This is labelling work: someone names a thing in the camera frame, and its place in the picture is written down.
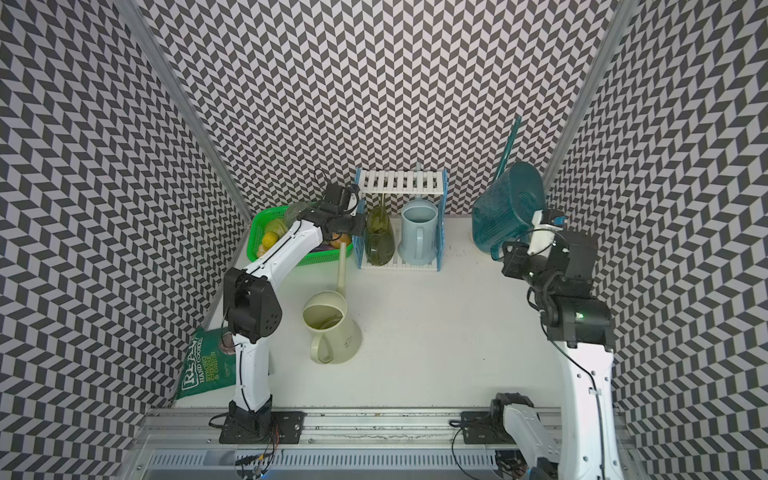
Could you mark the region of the olive green watering can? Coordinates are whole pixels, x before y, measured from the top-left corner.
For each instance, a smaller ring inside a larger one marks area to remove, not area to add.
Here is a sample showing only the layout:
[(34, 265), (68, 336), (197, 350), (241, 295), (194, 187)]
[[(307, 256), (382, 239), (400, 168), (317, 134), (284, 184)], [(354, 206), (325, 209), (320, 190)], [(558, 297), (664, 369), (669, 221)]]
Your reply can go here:
[(364, 243), (367, 259), (373, 266), (386, 265), (392, 259), (394, 230), (384, 207), (374, 207), (368, 215)]

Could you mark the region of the teal watering can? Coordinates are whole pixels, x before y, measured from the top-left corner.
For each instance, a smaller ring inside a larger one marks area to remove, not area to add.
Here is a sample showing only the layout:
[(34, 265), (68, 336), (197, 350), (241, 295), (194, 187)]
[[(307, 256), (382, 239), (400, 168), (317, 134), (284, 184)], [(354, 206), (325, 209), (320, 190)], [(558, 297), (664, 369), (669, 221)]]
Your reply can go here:
[(534, 213), (546, 206), (539, 170), (529, 162), (511, 163), (521, 123), (522, 117), (518, 116), (494, 178), (472, 208), (472, 240), (494, 261), (503, 256), (502, 244), (523, 238), (533, 228)]

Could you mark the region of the light blue watering can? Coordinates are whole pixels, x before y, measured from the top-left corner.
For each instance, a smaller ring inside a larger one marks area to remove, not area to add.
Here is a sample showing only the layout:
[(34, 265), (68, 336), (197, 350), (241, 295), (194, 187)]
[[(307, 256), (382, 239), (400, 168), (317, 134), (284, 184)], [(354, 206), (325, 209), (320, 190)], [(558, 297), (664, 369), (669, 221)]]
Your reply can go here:
[(407, 264), (424, 266), (437, 257), (438, 208), (425, 199), (414, 199), (401, 210), (398, 254)]

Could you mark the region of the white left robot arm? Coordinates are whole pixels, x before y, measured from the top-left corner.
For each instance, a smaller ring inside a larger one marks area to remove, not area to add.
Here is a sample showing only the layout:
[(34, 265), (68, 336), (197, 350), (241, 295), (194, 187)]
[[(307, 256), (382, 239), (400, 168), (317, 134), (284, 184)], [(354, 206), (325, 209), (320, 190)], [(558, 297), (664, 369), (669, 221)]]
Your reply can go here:
[(264, 256), (224, 277), (223, 313), (236, 357), (236, 408), (248, 414), (270, 400), (268, 337), (280, 325), (277, 290), (288, 274), (323, 242), (338, 235), (359, 236), (364, 220), (356, 215), (360, 187), (330, 183), (322, 198), (305, 207)]

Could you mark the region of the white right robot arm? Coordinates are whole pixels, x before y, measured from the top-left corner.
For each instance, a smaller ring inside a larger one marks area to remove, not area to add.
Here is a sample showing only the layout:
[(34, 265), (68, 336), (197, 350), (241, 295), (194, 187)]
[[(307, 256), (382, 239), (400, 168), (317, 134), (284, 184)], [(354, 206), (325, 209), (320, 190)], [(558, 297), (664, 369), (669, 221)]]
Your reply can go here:
[(621, 479), (612, 398), (615, 322), (593, 293), (594, 237), (569, 230), (566, 216), (538, 210), (532, 227), (503, 244), (502, 273), (528, 285), (526, 301), (560, 366), (565, 397), (562, 437), (554, 441), (531, 402), (500, 394), (497, 424), (522, 454), (526, 479)]

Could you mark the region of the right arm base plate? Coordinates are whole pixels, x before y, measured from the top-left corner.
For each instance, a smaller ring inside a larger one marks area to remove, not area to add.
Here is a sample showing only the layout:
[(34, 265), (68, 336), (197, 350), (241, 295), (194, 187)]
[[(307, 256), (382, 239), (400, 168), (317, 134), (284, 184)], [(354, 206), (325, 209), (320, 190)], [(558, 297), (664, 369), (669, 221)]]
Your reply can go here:
[(514, 439), (496, 423), (487, 411), (462, 411), (460, 423), (463, 425), (461, 437), (467, 445), (514, 445)]

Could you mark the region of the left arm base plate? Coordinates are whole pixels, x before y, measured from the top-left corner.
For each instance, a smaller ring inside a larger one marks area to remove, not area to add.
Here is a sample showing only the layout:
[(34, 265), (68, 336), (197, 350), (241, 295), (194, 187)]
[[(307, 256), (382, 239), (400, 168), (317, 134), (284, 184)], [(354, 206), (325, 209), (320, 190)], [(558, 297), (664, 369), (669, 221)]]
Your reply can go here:
[(300, 441), (305, 418), (303, 411), (272, 411), (240, 421), (228, 414), (218, 442), (225, 445), (251, 445), (275, 441), (280, 445), (295, 445)]

